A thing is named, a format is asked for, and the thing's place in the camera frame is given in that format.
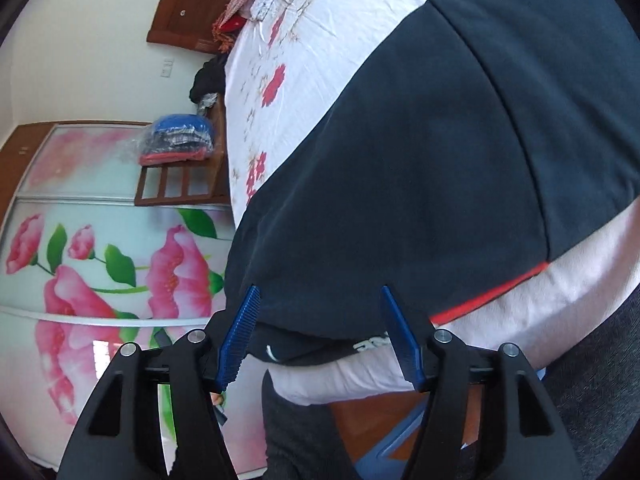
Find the black clothing pile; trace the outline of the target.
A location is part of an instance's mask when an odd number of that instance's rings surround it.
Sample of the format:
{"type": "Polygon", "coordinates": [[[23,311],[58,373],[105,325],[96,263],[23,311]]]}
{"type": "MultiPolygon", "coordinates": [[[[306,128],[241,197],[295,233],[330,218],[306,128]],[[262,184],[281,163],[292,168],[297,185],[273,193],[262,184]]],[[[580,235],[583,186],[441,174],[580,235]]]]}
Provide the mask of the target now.
{"type": "Polygon", "coordinates": [[[198,104],[208,94],[224,93],[228,53],[215,54],[196,72],[189,99],[198,104]]]}

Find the blue plastic stool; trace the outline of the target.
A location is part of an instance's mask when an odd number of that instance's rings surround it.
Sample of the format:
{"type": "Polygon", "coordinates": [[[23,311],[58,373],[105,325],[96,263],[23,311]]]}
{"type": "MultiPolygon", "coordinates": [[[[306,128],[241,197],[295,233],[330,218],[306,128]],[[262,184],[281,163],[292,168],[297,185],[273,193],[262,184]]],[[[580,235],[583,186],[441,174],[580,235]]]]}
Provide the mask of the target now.
{"type": "Polygon", "coordinates": [[[428,393],[396,392],[369,396],[360,409],[349,456],[363,479],[400,479],[407,465],[425,409],[428,393]]]}

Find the floral sliding wardrobe door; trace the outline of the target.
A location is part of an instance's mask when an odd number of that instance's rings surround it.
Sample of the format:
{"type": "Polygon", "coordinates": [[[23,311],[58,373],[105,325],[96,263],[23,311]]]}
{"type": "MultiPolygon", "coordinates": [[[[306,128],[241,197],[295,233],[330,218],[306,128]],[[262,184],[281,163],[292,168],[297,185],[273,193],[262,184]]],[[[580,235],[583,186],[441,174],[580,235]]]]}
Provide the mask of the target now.
{"type": "Polygon", "coordinates": [[[182,187],[138,164],[142,128],[32,124],[1,150],[1,413],[56,466],[115,351],[178,339],[226,303],[223,206],[138,207],[182,187]]]}

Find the wooden chair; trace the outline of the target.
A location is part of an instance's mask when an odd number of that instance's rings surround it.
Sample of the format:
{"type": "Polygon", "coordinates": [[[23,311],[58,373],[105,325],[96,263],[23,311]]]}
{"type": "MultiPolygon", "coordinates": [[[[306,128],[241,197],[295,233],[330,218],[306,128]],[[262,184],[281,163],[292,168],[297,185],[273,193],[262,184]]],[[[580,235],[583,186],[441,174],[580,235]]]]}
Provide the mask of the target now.
{"type": "Polygon", "coordinates": [[[214,152],[199,162],[174,162],[142,167],[134,193],[139,207],[195,206],[230,203],[226,108],[221,93],[208,94],[194,113],[214,126],[214,152]]]}

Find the bagged blue red clothes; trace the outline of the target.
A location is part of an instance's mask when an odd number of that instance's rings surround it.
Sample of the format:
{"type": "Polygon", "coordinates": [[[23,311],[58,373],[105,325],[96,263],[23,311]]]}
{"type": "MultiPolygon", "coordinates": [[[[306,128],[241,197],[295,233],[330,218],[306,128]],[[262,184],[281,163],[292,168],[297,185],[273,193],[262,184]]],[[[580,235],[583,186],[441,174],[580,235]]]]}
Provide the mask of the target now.
{"type": "Polygon", "coordinates": [[[142,167],[199,162],[213,154],[215,138],[214,126],[203,116],[166,115],[144,128],[138,162],[142,167]]]}

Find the red checked patterned blanket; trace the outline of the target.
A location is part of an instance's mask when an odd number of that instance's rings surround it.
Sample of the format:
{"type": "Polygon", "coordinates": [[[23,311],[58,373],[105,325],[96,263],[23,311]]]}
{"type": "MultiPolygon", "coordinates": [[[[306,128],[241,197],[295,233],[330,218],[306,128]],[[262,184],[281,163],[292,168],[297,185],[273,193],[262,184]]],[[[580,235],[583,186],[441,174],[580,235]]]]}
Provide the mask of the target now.
{"type": "Polygon", "coordinates": [[[236,37],[245,25],[247,18],[241,14],[241,9],[250,0],[229,0],[222,13],[212,25],[213,40],[217,44],[218,53],[229,53],[236,37]]]}

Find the dark wooden headboard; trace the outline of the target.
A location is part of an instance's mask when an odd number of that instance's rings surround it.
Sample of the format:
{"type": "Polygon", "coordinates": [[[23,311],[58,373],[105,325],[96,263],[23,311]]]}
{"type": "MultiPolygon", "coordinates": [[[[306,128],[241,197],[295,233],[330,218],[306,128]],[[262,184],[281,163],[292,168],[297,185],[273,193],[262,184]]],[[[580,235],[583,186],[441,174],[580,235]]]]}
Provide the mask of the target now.
{"type": "Polygon", "coordinates": [[[224,13],[229,1],[160,0],[146,42],[216,53],[219,42],[214,39],[213,24],[224,13]]]}

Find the white wall switch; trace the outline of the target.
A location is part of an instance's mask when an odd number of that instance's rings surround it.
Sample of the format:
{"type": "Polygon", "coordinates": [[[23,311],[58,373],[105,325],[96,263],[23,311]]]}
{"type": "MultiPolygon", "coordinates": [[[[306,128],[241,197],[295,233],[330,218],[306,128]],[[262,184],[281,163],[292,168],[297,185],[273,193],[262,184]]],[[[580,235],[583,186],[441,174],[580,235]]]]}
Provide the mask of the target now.
{"type": "Polygon", "coordinates": [[[162,70],[160,71],[160,76],[163,78],[170,78],[172,69],[174,68],[175,60],[173,58],[165,58],[163,60],[162,70]]]}

